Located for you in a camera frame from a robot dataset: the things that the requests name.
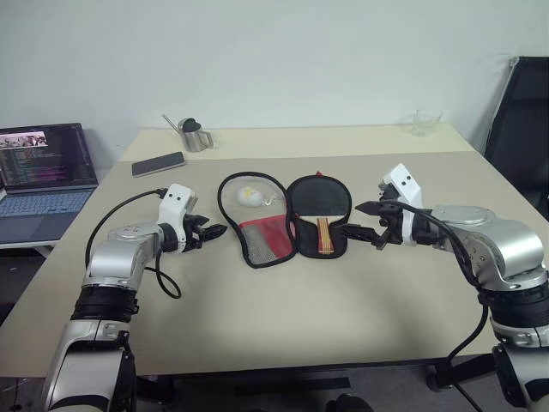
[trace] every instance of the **metal mug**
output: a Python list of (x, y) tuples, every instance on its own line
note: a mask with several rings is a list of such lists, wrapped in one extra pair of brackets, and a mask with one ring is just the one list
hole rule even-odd
[(163, 114), (162, 117), (181, 136), (185, 150), (188, 152), (202, 152), (204, 149), (214, 146), (212, 134), (202, 130), (200, 123), (195, 119), (184, 118), (176, 126), (166, 115)]

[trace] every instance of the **ping pong ball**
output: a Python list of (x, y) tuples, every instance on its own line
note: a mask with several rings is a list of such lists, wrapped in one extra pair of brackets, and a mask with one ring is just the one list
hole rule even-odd
[(265, 200), (263, 194), (253, 187), (246, 186), (238, 191), (238, 202), (243, 206), (258, 208), (263, 205), (263, 200)]

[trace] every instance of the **smartphone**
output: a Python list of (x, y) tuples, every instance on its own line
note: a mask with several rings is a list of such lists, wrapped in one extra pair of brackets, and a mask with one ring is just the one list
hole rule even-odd
[(154, 157), (145, 161), (137, 161), (131, 165), (131, 174), (134, 178), (145, 176), (146, 174), (162, 172), (185, 164), (183, 153), (175, 152), (165, 154), (164, 156)]

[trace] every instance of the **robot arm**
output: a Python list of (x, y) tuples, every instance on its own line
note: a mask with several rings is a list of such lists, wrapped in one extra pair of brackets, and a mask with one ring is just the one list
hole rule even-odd
[(549, 283), (537, 234), (519, 221), (499, 219), (479, 207), (422, 209), (421, 189), (403, 165), (388, 173), (379, 187), (379, 202), (356, 209), (380, 216), (387, 229), (378, 235), (371, 228), (347, 225), (347, 236), (370, 241), (377, 249), (404, 243), (453, 251), (449, 234), (425, 215), (445, 223), (470, 256), (480, 303), (491, 309), (492, 328), (501, 342), (492, 352), (505, 397), (514, 406), (549, 410)]
[(200, 248), (226, 230), (222, 225), (202, 229), (208, 219), (189, 215), (196, 200), (194, 191), (173, 184), (160, 204), (156, 224), (111, 230), (97, 247), (45, 380), (46, 411), (135, 408), (130, 320), (139, 310), (136, 293), (145, 265), (162, 251)]

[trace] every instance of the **paddle handle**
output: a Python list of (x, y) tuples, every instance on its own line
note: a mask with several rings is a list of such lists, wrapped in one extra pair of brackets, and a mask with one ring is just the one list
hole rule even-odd
[(329, 221), (327, 217), (317, 218), (318, 227), (318, 253), (322, 255), (331, 255), (334, 253), (334, 244), (329, 235)]

